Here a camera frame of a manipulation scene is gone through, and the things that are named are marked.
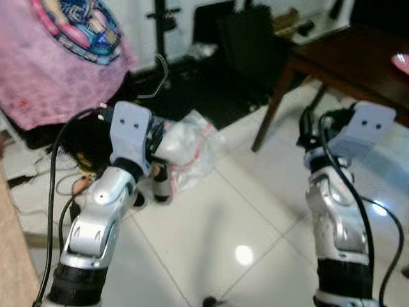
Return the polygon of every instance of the white tile floor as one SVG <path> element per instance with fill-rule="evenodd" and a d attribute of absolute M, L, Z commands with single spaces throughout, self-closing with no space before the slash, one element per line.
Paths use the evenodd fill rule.
<path fill-rule="evenodd" d="M 104 306 L 199 307 L 207 295 L 225 299 L 227 306 L 313 306 L 318 279 L 304 199 L 309 174 L 295 141 L 300 111 L 314 93 L 315 87 L 307 85 L 286 95 L 259 153 L 249 148 L 265 108 L 221 132 L 226 150 L 195 188 L 168 206 L 151 203 L 128 215 L 104 288 Z M 337 102 L 326 95 L 323 105 Z M 396 212 L 406 232 L 407 161 L 409 132 L 396 125 L 363 163 L 354 165 L 358 189 Z M 377 295 L 397 239 L 388 217 L 369 212 Z M 409 261 L 408 245 L 406 240 L 399 270 Z M 41 273 L 44 255 L 32 255 Z M 386 303 L 408 306 L 409 283 L 399 272 L 392 275 Z"/>

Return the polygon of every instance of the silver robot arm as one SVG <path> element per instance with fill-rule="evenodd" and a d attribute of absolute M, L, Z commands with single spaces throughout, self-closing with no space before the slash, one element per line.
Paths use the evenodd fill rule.
<path fill-rule="evenodd" d="M 146 153 L 154 143 L 150 111 L 118 102 L 111 116 L 112 165 L 88 190 L 85 208 L 73 222 L 43 307 L 101 306 L 121 219 L 136 201 L 137 181 L 149 175 Z"/>
<path fill-rule="evenodd" d="M 348 171 L 351 160 L 365 156 L 381 140 L 396 113 L 360 102 L 353 109 L 332 114 L 330 123 L 336 129 L 328 130 L 328 147 L 353 182 Z M 304 114 L 302 120 L 310 116 Z M 312 137 L 312 125 L 300 122 L 300 132 L 298 144 L 305 147 L 304 163 L 311 170 L 306 199 L 313 215 L 320 280 L 314 303 L 317 307 L 378 307 L 372 298 L 367 233 L 357 202 Z"/>

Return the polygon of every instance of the pink cloth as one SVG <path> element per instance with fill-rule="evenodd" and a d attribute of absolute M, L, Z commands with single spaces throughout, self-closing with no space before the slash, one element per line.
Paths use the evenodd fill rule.
<path fill-rule="evenodd" d="M 120 56 L 106 66 L 74 54 L 40 22 L 36 2 L 0 0 L 0 106 L 25 130 L 107 102 L 137 64 L 124 36 Z"/>

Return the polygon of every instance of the white wall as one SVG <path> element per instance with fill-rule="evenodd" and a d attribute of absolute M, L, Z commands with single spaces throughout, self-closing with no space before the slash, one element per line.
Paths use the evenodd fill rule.
<path fill-rule="evenodd" d="M 154 0 L 105 0 L 139 56 L 140 68 L 154 63 L 156 50 L 155 23 L 145 15 L 153 11 Z M 166 51 L 170 59 L 185 54 L 192 41 L 193 17 L 196 7 L 222 0 L 167 0 L 167 7 L 180 7 L 177 13 L 178 27 L 166 34 Z M 256 4 L 267 4 L 274 15 L 285 13 L 295 7 L 301 15 L 309 15 L 323 8 L 328 0 L 254 0 Z M 236 0 L 237 8 L 243 7 L 244 0 Z"/>

